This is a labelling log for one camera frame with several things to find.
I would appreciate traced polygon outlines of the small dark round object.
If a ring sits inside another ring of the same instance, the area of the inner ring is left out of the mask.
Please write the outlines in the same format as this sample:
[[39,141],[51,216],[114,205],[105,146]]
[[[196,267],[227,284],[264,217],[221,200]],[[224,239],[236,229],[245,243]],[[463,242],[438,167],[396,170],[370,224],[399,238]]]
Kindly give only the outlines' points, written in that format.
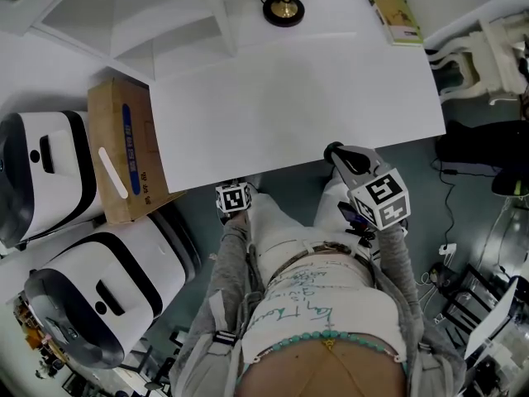
[[334,165],[338,160],[341,159],[341,148],[343,144],[339,141],[334,141],[330,143],[324,150],[324,160]]

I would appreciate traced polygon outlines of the person's right forearm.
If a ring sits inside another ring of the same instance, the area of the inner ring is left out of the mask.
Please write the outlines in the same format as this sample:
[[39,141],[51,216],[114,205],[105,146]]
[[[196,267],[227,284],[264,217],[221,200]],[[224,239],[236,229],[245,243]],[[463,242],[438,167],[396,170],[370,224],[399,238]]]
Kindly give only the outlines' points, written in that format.
[[380,231],[378,242],[381,270],[400,290],[412,316],[422,320],[412,263],[401,225],[396,223]]

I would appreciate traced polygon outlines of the black bag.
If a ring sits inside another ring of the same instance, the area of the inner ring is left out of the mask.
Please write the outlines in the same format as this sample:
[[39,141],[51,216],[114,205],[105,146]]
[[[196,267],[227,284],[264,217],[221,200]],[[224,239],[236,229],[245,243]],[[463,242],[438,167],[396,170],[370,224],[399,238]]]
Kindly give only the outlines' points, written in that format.
[[493,122],[478,127],[450,121],[436,143],[442,162],[488,165],[529,175],[529,122]]

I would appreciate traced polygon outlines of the person's right leg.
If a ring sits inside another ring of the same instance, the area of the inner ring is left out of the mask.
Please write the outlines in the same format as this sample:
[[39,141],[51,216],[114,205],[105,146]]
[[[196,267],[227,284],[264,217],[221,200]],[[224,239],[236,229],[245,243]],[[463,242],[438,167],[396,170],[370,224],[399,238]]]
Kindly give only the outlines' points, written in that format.
[[313,221],[313,229],[320,236],[335,242],[347,244],[356,239],[355,235],[346,232],[350,224],[344,219],[339,203],[348,203],[348,188],[342,178],[335,175],[327,182]]

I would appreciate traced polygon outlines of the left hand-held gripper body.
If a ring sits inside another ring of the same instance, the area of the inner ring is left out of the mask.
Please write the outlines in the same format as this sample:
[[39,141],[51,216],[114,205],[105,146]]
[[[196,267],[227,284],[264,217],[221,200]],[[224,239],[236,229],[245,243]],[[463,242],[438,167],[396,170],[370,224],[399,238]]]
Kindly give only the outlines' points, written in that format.
[[216,187],[216,206],[224,214],[240,212],[251,206],[250,187],[246,182]]

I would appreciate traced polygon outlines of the white and black machine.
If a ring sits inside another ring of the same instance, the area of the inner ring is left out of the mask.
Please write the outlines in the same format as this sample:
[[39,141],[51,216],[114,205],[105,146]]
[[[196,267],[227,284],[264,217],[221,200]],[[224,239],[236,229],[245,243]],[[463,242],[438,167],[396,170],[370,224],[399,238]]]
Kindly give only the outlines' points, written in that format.
[[104,223],[24,284],[36,320],[81,366],[121,365],[202,262],[169,203],[134,222]]
[[102,214],[86,112],[0,121],[0,242],[13,248]]

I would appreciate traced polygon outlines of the person's torso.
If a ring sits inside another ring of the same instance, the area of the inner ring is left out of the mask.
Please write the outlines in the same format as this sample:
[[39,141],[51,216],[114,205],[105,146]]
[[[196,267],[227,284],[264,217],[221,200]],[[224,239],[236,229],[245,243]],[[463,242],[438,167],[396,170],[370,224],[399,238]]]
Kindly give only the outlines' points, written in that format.
[[[317,242],[285,262],[248,246],[244,333],[188,338],[173,397],[457,397],[465,363],[362,246]],[[221,294],[209,299],[217,327]]]

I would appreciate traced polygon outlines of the green book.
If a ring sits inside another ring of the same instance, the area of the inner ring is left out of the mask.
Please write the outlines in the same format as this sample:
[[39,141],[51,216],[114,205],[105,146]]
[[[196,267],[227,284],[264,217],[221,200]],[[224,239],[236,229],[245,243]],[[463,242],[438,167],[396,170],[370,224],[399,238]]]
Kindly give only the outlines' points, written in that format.
[[419,25],[406,0],[368,0],[388,36],[397,46],[423,46]]

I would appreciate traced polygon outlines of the person's left forearm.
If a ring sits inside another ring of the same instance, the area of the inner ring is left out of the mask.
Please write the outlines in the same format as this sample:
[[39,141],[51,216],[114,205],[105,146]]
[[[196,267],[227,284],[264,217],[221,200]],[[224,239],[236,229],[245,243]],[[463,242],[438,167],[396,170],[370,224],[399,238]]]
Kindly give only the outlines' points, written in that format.
[[[232,332],[237,337],[244,333],[250,319],[249,298],[253,296],[247,284],[249,243],[250,223],[247,213],[241,212],[224,225],[207,293],[189,330],[191,340],[218,329]],[[209,302],[217,293],[221,294],[225,319],[220,327],[216,326]]]

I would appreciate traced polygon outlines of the black metal frame rack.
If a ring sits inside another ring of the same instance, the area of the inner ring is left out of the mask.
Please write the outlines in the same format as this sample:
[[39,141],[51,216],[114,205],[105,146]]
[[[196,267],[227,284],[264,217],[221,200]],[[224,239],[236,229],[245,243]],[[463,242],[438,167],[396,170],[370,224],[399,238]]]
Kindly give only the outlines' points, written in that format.
[[446,300],[441,310],[442,317],[467,336],[501,299],[498,290],[471,264],[441,291]]

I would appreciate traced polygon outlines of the cream ornate vanity table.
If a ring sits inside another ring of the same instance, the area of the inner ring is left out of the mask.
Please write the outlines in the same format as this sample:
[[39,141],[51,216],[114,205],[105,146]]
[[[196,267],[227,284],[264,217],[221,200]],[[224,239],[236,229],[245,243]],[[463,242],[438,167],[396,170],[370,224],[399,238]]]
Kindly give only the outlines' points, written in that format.
[[439,92],[442,103],[487,94],[488,103],[514,101],[525,93],[529,79],[519,63],[529,62],[529,11],[494,21],[479,20],[479,29],[447,41],[428,59],[433,70],[454,63],[462,83]]

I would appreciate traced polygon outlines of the brown cardboard box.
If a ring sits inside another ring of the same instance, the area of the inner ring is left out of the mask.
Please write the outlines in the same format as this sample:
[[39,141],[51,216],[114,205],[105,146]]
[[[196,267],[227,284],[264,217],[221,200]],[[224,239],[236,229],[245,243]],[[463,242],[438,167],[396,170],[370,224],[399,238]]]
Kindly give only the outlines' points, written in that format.
[[88,135],[109,223],[134,222],[182,195],[166,183],[149,89],[121,79],[91,88]]

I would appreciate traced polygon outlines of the person's leg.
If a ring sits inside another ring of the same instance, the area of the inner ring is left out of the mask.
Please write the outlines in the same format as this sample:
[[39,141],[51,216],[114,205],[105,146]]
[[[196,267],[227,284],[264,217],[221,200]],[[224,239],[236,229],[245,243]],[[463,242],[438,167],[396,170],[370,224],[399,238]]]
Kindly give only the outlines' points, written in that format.
[[312,228],[287,215],[268,194],[252,195],[251,239],[260,262],[285,262],[318,242]]
[[313,229],[320,236],[335,242],[347,244],[356,239],[355,235],[346,232],[350,224],[344,219],[339,203],[348,203],[348,188],[342,178],[335,175],[327,182],[313,221]]

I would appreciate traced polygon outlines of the person's left leg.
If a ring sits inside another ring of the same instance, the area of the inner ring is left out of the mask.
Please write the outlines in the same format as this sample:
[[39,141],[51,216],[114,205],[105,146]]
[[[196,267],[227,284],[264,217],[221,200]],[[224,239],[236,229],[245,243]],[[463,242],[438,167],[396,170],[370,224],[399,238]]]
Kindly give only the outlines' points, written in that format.
[[318,242],[312,228],[287,215],[268,194],[252,195],[251,239],[260,262],[285,262]]

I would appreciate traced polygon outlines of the white desk with hutch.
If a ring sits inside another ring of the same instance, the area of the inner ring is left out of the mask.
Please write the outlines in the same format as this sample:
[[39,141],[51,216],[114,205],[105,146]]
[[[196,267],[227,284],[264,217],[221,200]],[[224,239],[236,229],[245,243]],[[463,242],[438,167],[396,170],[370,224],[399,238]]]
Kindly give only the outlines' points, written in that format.
[[[368,0],[301,0],[270,25],[260,0],[0,0],[0,31],[37,34],[150,89],[171,191],[299,165],[333,141],[441,135],[425,50],[388,41]],[[510,0],[406,0],[428,45]]]

